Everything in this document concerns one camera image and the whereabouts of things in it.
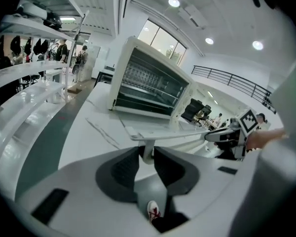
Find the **robotic arm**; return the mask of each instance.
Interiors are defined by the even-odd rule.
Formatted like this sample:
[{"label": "robotic arm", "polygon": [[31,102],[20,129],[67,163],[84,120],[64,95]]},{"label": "robotic arm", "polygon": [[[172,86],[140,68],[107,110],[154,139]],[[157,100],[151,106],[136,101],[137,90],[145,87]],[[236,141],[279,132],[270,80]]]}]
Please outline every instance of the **robotic arm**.
[{"label": "robotic arm", "polygon": [[222,150],[218,158],[241,159],[246,155],[246,141],[256,130],[258,121],[250,108],[230,120],[230,126],[205,134],[204,138],[210,142],[216,142]]}]

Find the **person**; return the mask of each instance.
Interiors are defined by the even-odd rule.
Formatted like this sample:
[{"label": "person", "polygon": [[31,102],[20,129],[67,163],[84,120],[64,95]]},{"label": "person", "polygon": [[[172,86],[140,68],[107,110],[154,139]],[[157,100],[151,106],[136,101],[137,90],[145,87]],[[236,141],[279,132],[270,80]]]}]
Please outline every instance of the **person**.
[{"label": "person", "polygon": [[55,46],[51,50],[57,51],[58,47],[59,47],[59,43],[57,42],[57,43],[55,43]]},{"label": "person", "polygon": [[80,57],[80,64],[79,64],[79,71],[77,74],[75,74],[74,76],[74,82],[77,82],[77,81],[81,81],[81,76],[82,76],[82,70],[84,68],[84,64],[87,62],[88,60],[88,53],[87,53],[87,49],[88,47],[86,45],[84,45],[82,47],[82,50],[79,52],[79,55],[77,56],[77,59],[76,61],[78,60],[78,57]]},{"label": "person", "polygon": [[67,56],[67,53],[68,53],[66,40],[61,39],[59,41],[59,43],[60,43],[60,46],[57,48],[55,60],[60,61],[60,62],[65,62],[65,59],[66,59],[66,56]]},{"label": "person", "polygon": [[218,126],[221,119],[222,119],[222,114],[219,113],[219,115],[214,119],[214,124]]},{"label": "person", "polygon": [[16,55],[14,52],[11,52],[11,56],[12,56],[12,59],[11,60],[11,63],[12,65],[19,65],[19,64],[22,64],[23,63],[23,53],[19,53],[18,55]]},{"label": "person", "polygon": [[228,122],[229,122],[229,119],[227,119],[226,121],[224,121],[224,122],[222,123],[222,125],[220,126],[220,128],[225,127],[225,126],[228,126],[228,125],[227,125]]},{"label": "person", "polygon": [[260,113],[257,115],[257,121],[259,123],[257,130],[262,130],[262,131],[268,130],[267,120],[265,119],[265,115],[263,113]]},{"label": "person", "polygon": [[[246,148],[264,148],[268,142],[285,137],[287,137],[287,134],[284,128],[271,131],[257,130],[249,135],[246,142]],[[180,212],[171,213],[167,217],[161,217],[158,204],[153,200],[149,201],[147,204],[147,213],[149,222],[161,233],[169,231],[188,221],[188,218]]]}]

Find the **white counter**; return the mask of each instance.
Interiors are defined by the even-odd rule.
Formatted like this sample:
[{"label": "white counter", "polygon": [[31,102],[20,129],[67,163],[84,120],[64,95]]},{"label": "white counter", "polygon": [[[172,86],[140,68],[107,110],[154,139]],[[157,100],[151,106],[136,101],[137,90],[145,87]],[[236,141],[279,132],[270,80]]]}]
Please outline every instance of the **white counter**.
[{"label": "white counter", "polygon": [[[106,107],[110,88],[111,85],[107,83],[98,83],[82,105],[64,143],[58,168],[77,160],[138,146],[138,142],[129,138],[118,115],[119,112],[110,111]],[[159,140],[156,145],[169,147],[199,138],[200,135],[193,135]],[[140,158],[140,168],[136,180],[155,173],[154,166],[143,163]]]},{"label": "white counter", "polygon": [[49,69],[45,71],[45,75],[49,77],[53,77],[55,75],[59,75],[63,72],[62,69]]}]

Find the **white ceiling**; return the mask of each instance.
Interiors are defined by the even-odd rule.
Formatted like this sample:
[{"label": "white ceiling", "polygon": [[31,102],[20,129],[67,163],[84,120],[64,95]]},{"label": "white ceiling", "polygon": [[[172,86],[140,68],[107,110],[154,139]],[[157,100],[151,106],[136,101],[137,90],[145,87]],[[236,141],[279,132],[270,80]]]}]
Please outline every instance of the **white ceiling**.
[{"label": "white ceiling", "polygon": [[[256,8],[252,0],[179,0],[181,7],[194,5],[208,21],[205,29],[193,29],[178,15],[168,0],[138,0],[162,13],[206,54],[240,57],[260,63],[271,71],[286,75],[296,59],[296,33],[290,20],[270,9],[263,0]],[[208,45],[205,38],[212,38]],[[259,40],[264,49],[253,49]]]},{"label": "white ceiling", "polygon": [[[93,31],[112,35],[114,28],[114,12],[112,10],[113,0],[73,0],[82,13],[89,10],[83,26],[82,32],[91,33]],[[70,16],[70,14],[58,13],[60,16]],[[74,23],[65,21],[62,24],[62,30],[70,31],[79,26],[81,17],[75,16]]]},{"label": "white ceiling", "polygon": [[230,95],[227,95],[217,89],[214,89],[212,87],[209,87],[207,85],[198,83],[199,85],[199,91],[208,99],[212,99],[213,101],[216,100],[220,106],[223,108],[227,109],[230,111],[232,114],[238,114],[244,109],[247,108],[247,105],[244,103],[240,102],[239,100],[233,98]]}]

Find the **sneaker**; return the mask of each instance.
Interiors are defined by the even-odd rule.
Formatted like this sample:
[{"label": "sneaker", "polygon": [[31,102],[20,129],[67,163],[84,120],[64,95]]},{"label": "sneaker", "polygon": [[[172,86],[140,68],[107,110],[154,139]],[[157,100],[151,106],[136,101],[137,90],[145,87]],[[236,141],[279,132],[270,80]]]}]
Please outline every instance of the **sneaker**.
[{"label": "sneaker", "polygon": [[159,207],[155,201],[149,201],[147,204],[147,212],[149,216],[149,222],[151,223],[154,219],[161,217]]}]

